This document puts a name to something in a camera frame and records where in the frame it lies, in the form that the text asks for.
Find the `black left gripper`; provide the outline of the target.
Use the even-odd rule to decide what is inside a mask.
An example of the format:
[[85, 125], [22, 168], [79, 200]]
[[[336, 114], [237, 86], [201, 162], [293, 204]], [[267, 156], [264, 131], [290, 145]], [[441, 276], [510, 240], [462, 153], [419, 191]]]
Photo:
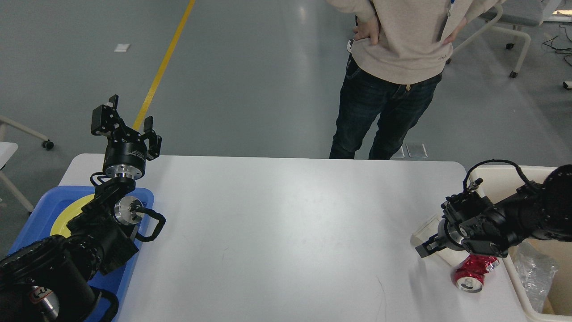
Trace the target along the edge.
[[141, 140], [127, 141], [134, 139], [134, 130], [119, 116], [118, 100], [115, 94], [106, 104], [93, 110], [91, 134], [108, 138], [103, 173], [109, 178], [127, 177], [136, 181], [145, 175], [146, 159], [152, 161], [159, 157], [163, 138], [153, 130], [153, 116], [147, 116], [142, 140], [148, 140], [148, 149]]

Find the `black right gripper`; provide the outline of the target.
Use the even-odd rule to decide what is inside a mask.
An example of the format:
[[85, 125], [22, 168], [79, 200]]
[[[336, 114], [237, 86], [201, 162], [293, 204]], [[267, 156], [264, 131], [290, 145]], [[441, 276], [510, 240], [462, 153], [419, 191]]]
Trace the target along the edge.
[[416, 246], [415, 250], [421, 258], [429, 257], [429, 255], [445, 249], [464, 251], [463, 239], [464, 236], [458, 232], [455, 225], [447, 218], [443, 218], [438, 225], [437, 237], [430, 237], [427, 241]]

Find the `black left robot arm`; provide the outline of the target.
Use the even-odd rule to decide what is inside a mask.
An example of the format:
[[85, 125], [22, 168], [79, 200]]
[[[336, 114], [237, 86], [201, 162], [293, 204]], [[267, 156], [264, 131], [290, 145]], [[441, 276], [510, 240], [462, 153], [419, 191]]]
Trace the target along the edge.
[[3, 322], [83, 322], [103, 298], [109, 308], [100, 320], [112, 321], [118, 297], [88, 282], [125, 265], [139, 250], [135, 240], [151, 242], [163, 230], [163, 214], [131, 196], [146, 161], [159, 157], [162, 138], [151, 116], [142, 134], [127, 126], [117, 112], [118, 100], [115, 94], [93, 110], [91, 133], [108, 143], [102, 171], [90, 178], [93, 199], [66, 224], [70, 236], [46, 237], [2, 259]]

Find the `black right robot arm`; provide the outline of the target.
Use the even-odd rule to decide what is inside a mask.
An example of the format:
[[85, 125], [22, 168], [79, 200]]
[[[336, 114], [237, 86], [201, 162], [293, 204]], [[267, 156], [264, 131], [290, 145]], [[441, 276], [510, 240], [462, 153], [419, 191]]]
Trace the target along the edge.
[[470, 184], [465, 177], [463, 191], [442, 203], [437, 233], [416, 246], [419, 256], [448, 248], [506, 258], [510, 247], [528, 238], [570, 242], [571, 165], [558, 167], [541, 184], [530, 181], [518, 165], [515, 169], [523, 186], [498, 203], [476, 192], [482, 178]]

